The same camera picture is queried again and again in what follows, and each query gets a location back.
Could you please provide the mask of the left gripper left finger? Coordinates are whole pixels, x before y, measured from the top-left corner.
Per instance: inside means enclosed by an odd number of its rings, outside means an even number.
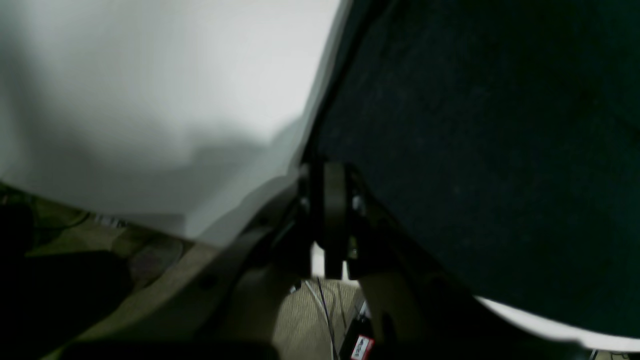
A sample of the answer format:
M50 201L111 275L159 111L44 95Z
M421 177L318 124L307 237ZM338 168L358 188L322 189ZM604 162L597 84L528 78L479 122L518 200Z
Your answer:
M272 343L290 288L312 275L323 207L323 167L303 164L295 183L157 310L61 360L278 360Z

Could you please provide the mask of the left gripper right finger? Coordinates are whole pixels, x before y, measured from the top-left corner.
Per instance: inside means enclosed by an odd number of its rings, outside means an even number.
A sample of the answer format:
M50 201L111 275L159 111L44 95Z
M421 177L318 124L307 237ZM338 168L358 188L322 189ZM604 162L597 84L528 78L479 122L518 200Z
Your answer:
M354 166L322 166L324 273L347 272L370 309L374 360L587 360L571 340L510 323L417 244L370 192Z

